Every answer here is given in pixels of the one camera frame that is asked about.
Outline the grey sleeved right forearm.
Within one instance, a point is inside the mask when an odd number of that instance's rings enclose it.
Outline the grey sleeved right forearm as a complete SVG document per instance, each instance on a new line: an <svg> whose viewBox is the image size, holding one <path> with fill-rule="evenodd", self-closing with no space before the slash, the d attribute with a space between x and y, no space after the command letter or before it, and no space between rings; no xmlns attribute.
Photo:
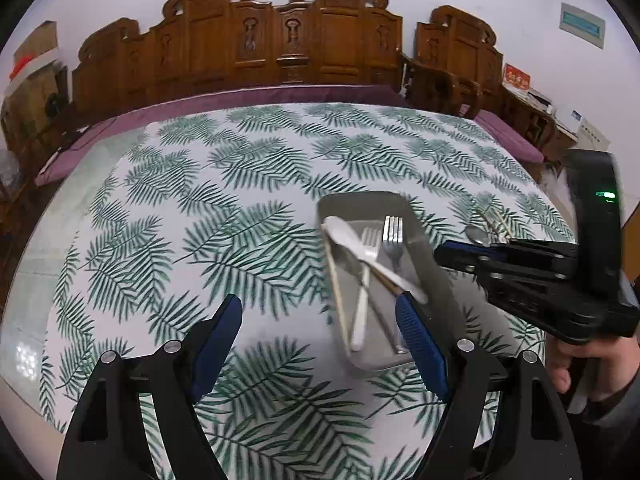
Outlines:
<svg viewBox="0 0 640 480"><path fill-rule="evenodd" d="M584 479L639 479L639 374L604 401L569 414Z"/></svg>

